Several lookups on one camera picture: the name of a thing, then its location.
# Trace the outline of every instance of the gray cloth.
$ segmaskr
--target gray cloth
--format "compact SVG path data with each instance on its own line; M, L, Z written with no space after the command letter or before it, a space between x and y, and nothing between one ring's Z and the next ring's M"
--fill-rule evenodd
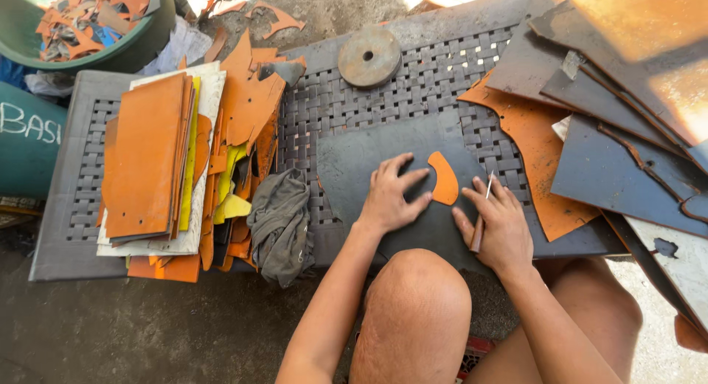
M251 228L253 261L261 275L286 288L298 275L314 265L314 235L307 232L309 186L305 175L292 168L271 174L253 195Z

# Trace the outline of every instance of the wooden handle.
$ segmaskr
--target wooden handle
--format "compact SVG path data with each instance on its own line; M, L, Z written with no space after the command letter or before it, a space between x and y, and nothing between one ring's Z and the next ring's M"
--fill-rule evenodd
M477 222L474 224L474 235L472 242L469 244L469 249L472 252L479 253L479 246L482 244L482 233L484 232L484 220L482 214L477 216Z

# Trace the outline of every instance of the left hand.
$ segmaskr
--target left hand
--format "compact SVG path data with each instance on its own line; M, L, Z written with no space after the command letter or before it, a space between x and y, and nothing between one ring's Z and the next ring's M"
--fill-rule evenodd
M377 170L371 173L369 194L359 216L362 223L380 235L399 229L412 223L428 207L433 199L432 192L425 192L412 203L403 199L411 185L425 178L430 169L407 172L399 177L401 167L413 159L412 153L403 153L393 159L383 161Z

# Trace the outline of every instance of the hand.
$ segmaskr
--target hand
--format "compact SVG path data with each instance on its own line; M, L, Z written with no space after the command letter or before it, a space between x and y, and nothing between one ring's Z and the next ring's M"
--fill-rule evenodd
M371 173L369 194L366 196L358 223L385 235L412 223L428 207L433 199L432 192L425 192L410 204L403 199L403 192L430 172L429 169L420 169L399 177L401 166L411 159L412 153L400 154L383 161L379 168Z
M462 188L462 194L472 200L484 219L482 245L477 254L479 261L490 267L502 281L533 269L533 240L521 203L514 193L506 186L502 187L497 178L492 178L489 199L484 199L484 182L479 177L474 177L472 182L477 190ZM465 244L469 245L474 225L457 207L452 209L452 216Z

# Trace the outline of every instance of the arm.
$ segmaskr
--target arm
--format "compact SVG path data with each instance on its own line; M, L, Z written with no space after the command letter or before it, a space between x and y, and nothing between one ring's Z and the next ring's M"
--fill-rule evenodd
M463 188L462 194L484 218L486 229L478 258L497 274L518 310L543 382L621 383L532 265L533 241L514 194L492 179L492 194L486 200L484 183L479 178L473 183L476 191ZM455 208L452 214L469 244L474 226L461 210Z
M331 383L356 318L364 279L383 235L413 222L428 207L428 192L408 204L403 192L428 169L398 176L412 153L386 160L371 174L369 194L344 246L325 274L290 339L276 382Z

